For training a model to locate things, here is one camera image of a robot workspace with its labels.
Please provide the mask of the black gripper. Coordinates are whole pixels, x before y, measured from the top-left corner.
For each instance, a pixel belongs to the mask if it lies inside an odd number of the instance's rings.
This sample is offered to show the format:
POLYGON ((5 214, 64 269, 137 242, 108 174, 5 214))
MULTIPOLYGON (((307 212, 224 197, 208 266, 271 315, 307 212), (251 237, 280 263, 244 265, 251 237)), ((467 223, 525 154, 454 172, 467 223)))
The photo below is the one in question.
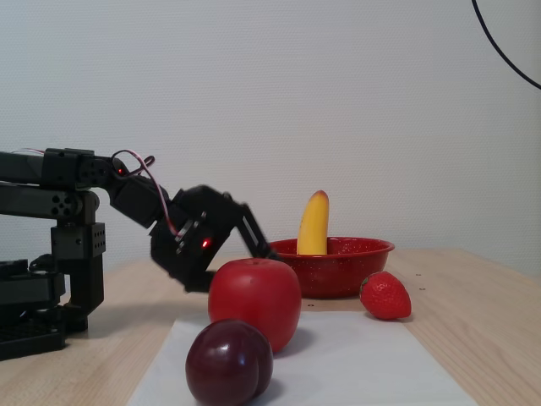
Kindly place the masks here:
POLYGON ((245 203, 206 185, 179 191, 168 204, 175 231, 158 222, 150 232, 150 256, 187 293, 208 293, 215 271, 208 266, 233 228, 253 258, 284 260, 271 247, 245 203))

